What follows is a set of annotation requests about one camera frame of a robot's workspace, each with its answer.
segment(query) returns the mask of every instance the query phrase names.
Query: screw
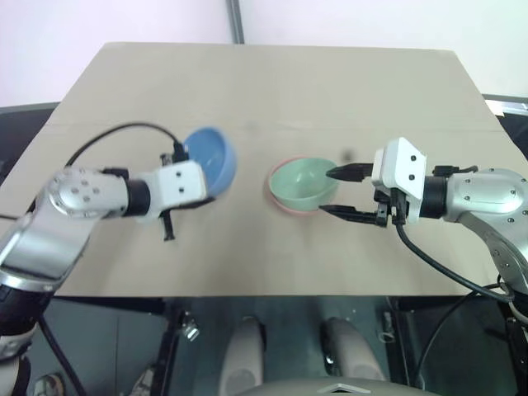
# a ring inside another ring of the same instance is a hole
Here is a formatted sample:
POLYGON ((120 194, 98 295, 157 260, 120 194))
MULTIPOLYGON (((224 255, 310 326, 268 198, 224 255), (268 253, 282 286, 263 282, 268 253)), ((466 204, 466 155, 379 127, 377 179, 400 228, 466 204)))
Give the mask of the screw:
POLYGON ((200 335, 200 329, 198 326, 196 326, 194 321, 190 321, 189 323, 183 325, 181 333, 187 340, 193 342, 200 335))

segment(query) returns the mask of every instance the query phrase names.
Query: bowl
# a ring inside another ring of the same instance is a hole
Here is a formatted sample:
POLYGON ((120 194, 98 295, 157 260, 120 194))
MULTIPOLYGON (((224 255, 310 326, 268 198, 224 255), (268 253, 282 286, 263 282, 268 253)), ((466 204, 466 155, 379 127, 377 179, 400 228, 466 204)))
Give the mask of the bowl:
POLYGON ((216 197, 226 191, 237 171, 237 157, 224 134, 216 128, 201 128, 183 143, 189 159, 199 163, 204 171, 207 195, 216 197))
POLYGON ((295 158, 284 162, 269 178, 271 194, 289 210, 308 212, 336 195, 337 180, 326 176, 336 164, 324 158, 295 158))
POLYGON ((289 208, 286 208, 284 205, 282 205, 276 198, 273 194, 271 194, 271 190, 270 190, 270 179, 271 179, 271 175, 273 173, 275 173, 275 171, 277 169, 279 169, 280 167, 282 167, 283 165, 285 165, 286 163, 290 163, 291 161, 294 161, 295 159, 300 159, 300 158, 306 158, 306 157, 293 157, 293 158, 288 158, 288 159, 285 159, 284 161, 282 161, 281 163, 278 163, 277 165, 275 165, 271 170, 270 172, 268 173, 268 176, 267 176, 267 180, 266 180, 266 184, 265 184, 265 192, 266 192, 266 196, 269 198, 269 200, 271 202, 273 202, 273 204, 275 204, 276 206, 279 207, 279 209, 283 210, 284 212, 286 212, 287 214, 289 215, 294 215, 294 216, 311 216, 311 215, 315 215, 317 213, 317 210, 308 210, 308 211, 300 211, 300 210, 293 210, 293 209, 289 209, 289 208))

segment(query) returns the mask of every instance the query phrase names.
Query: blue bowl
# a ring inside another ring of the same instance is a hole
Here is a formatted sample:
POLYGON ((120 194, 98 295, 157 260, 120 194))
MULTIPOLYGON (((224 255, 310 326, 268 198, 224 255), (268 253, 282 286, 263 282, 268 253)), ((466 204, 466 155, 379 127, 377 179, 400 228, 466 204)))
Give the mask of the blue bowl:
POLYGON ((234 148, 216 128, 201 128, 183 142, 189 159, 204 170, 208 196, 216 197, 226 191, 237 171, 234 148))

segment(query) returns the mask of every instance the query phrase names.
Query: black cable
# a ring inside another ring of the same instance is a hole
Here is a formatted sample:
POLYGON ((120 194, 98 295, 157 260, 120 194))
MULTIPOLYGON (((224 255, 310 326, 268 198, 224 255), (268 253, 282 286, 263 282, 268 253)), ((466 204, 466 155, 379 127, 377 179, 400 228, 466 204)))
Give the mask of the black cable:
POLYGON ((69 361, 64 355, 62 349, 60 349, 60 345, 57 343, 57 340, 51 332, 48 323, 45 321, 44 315, 41 315, 39 318, 39 326, 40 330, 42 330, 42 333, 44 334, 46 341, 49 343, 49 347, 51 348, 55 356, 57 356, 57 360, 59 361, 60 365, 64 368, 64 372, 68 376, 69 380, 72 381, 73 387, 75 388, 77 394, 79 396, 87 396, 86 390, 83 388, 83 384, 81 384, 81 381, 79 377, 77 377, 75 370, 73 369, 72 365, 69 364, 69 361))
POLYGON ((172 139, 172 142, 174 142, 174 144, 180 144, 178 139, 176 139, 176 136, 174 136, 169 130, 167 130, 166 128, 163 128, 160 125, 152 124, 150 122, 143 122, 143 121, 127 122, 126 124, 121 124, 121 125, 114 126, 113 128, 110 128, 109 130, 106 130, 105 132, 97 135, 95 138, 88 140, 85 144, 83 144, 72 155, 72 157, 66 162, 65 166, 66 167, 71 167, 73 165, 73 163, 75 161, 77 161, 77 158, 79 158, 80 155, 82 153, 84 153, 90 146, 92 146, 97 141, 105 138, 109 134, 113 134, 113 133, 115 133, 115 132, 117 132, 119 130, 124 130, 124 129, 132 128, 132 127, 135 127, 135 126, 143 126, 143 127, 147 127, 147 128, 152 128, 153 130, 157 130, 157 131, 161 132, 162 134, 167 135, 169 138, 172 139))
MULTIPOLYGON (((498 283, 484 286, 485 290, 489 289, 496 289, 498 287, 501 287, 498 283)), ((463 303, 465 303, 468 299, 471 297, 474 297, 475 295, 479 295, 480 293, 477 291, 472 291, 471 293, 466 294, 464 297, 458 299, 445 313, 444 316, 438 321, 438 323, 435 326, 435 329, 431 333, 431 336, 429 336, 429 339, 426 342, 426 345, 423 347, 422 354, 420 355, 420 359, 418 360, 418 364, 416 366, 416 371, 414 372, 414 377, 412 380, 412 385, 414 385, 416 388, 420 388, 420 384, 418 381, 420 380, 420 371, 422 371, 423 363, 425 362, 425 359, 427 357, 427 354, 431 350, 433 342, 436 340, 436 337, 438 336, 438 333, 440 333, 440 330, 443 328, 444 324, 446 323, 447 319, 451 316, 454 311, 456 311, 463 303)))
POLYGON ((508 290, 507 294, 501 295, 499 293, 495 293, 491 290, 488 290, 480 285, 477 285, 476 283, 473 283, 471 280, 468 280, 463 276, 457 274, 456 272, 450 270, 449 268, 442 266, 438 261, 436 261, 431 256, 427 255, 423 250, 421 250, 418 246, 411 242, 411 240, 408 238, 407 234, 403 230, 402 224, 396 224, 396 230, 398 231, 398 236, 405 244, 405 246, 407 246, 414 254, 416 254, 423 261, 432 266, 435 270, 439 271, 441 274, 451 278, 453 281, 460 283, 462 286, 465 286, 470 290, 480 293, 481 295, 491 297, 492 299, 496 299, 497 301, 500 301, 502 303, 511 303, 513 301, 513 292, 511 290, 508 290))
POLYGON ((15 217, 15 216, 10 216, 8 214, 0 214, 0 219, 4 219, 4 220, 12 220, 12 221, 17 221, 18 218, 15 217))

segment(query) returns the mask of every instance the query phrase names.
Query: white wall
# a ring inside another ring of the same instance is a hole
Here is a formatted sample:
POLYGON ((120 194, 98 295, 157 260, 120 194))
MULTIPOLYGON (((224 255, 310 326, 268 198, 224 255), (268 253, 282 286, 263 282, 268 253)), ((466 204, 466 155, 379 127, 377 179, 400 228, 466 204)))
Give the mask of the white wall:
POLYGON ((0 0, 0 106, 60 101, 107 41, 230 43, 224 0, 0 0))
POLYGON ((528 97, 526 0, 240 0, 249 44, 454 50, 482 93, 528 97))
MULTIPOLYGON (((526 0, 240 0, 248 44, 455 50, 528 97, 526 0)), ((107 41, 230 43, 225 0, 0 0, 0 106, 60 101, 107 41)))

